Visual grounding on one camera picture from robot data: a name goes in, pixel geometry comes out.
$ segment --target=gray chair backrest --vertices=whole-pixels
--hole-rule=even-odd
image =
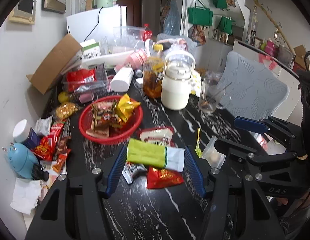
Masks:
[[[229,52],[226,68],[220,80],[220,87],[232,84],[226,89],[231,102],[226,109],[234,117],[242,116],[254,120],[273,115],[278,106],[286,100],[289,88],[279,81],[262,63],[249,60],[236,52]],[[222,105],[229,102],[223,96]]]

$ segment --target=doorway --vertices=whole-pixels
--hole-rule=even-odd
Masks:
[[[118,0],[116,4],[127,6],[127,26],[142,27],[143,0]]]

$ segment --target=black bag strap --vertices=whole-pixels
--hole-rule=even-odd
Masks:
[[[197,0],[197,1],[203,6],[203,8],[207,9],[207,7],[200,0]]]

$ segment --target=red plastic basket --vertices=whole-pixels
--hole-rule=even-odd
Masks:
[[[122,96],[108,96],[108,97],[98,99],[95,102],[120,100],[121,97]],[[86,107],[85,110],[82,112],[81,116],[79,117],[78,126],[79,126],[79,130],[82,133],[82,135],[85,138],[93,142],[97,142],[100,144],[106,144],[106,145],[119,144],[125,141],[126,139],[128,139],[134,133],[134,131],[141,124],[142,119],[143,119],[143,110],[139,106],[138,108],[134,109],[134,113],[128,119],[126,125],[122,129],[120,129],[120,132],[116,131],[116,129],[110,129],[109,138],[105,138],[105,139],[95,138],[95,137],[89,136],[86,133],[86,130],[90,129],[92,119],[93,119],[92,104]]]

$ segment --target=glass cup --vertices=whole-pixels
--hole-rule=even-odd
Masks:
[[[220,84],[222,73],[207,72],[202,83],[198,106],[204,113],[213,113],[216,108],[225,109],[231,102],[231,96],[226,95],[225,86]],[[223,96],[229,97],[229,103],[220,105]]]

